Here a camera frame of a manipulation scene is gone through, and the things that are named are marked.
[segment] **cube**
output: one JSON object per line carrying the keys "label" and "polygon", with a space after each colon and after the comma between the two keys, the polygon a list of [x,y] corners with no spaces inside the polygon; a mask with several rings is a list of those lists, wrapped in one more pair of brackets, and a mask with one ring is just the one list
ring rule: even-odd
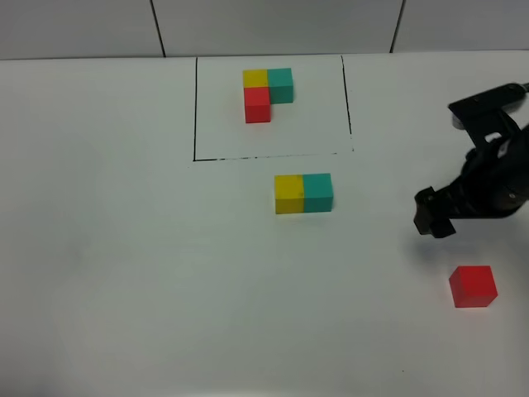
{"label": "cube", "polygon": [[303,187],[306,213],[324,213],[332,210],[334,194],[331,174],[305,174]]}
{"label": "cube", "polygon": [[272,104],[294,102],[294,82],[291,69],[269,69],[268,85]]}
{"label": "cube", "polygon": [[268,87],[245,88],[245,118],[247,123],[270,122],[272,107]]}
{"label": "cube", "polygon": [[242,82],[244,88],[268,87],[268,72],[266,69],[244,70]]}
{"label": "cube", "polygon": [[275,187],[275,213],[302,213],[303,212],[303,176],[302,175],[276,175]]}
{"label": "cube", "polygon": [[490,266],[459,266],[450,288],[457,308],[485,308],[498,296]]}

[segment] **yellow cube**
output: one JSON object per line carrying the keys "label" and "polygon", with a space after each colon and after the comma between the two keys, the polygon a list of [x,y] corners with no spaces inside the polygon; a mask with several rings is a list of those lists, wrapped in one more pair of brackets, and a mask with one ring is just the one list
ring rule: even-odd
{"label": "yellow cube", "polygon": [[275,176],[275,213],[302,213],[305,191],[303,175]]}
{"label": "yellow cube", "polygon": [[268,70],[244,70],[242,80],[244,88],[268,87]]}

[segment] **red cube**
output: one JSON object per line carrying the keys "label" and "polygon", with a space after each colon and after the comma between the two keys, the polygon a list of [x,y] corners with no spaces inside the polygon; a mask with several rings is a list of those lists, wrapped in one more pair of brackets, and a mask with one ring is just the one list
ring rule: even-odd
{"label": "red cube", "polygon": [[272,106],[268,87],[245,88],[246,122],[270,122]]}
{"label": "red cube", "polygon": [[490,266],[459,266],[450,287],[457,308],[485,308],[498,296]]}

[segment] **white wall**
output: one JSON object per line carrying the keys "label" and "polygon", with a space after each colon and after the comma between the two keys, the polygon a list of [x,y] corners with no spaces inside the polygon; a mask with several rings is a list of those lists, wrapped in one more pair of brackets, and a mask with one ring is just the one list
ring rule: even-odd
{"label": "white wall", "polygon": [[167,55],[388,52],[401,0],[154,0]]}
{"label": "white wall", "polygon": [[0,1],[0,59],[161,55],[149,0]]}
{"label": "white wall", "polygon": [[527,0],[407,0],[395,51],[529,49]]}

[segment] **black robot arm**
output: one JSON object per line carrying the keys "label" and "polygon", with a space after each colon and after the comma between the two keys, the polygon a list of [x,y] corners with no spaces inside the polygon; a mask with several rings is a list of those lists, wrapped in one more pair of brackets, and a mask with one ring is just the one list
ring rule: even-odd
{"label": "black robot arm", "polygon": [[475,148],[450,185],[415,196],[421,234],[447,237],[455,233],[451,219],[505,218],[529,199],[529,126],[521,130],[507,114],[528,89],[506,84],[448,106]]}

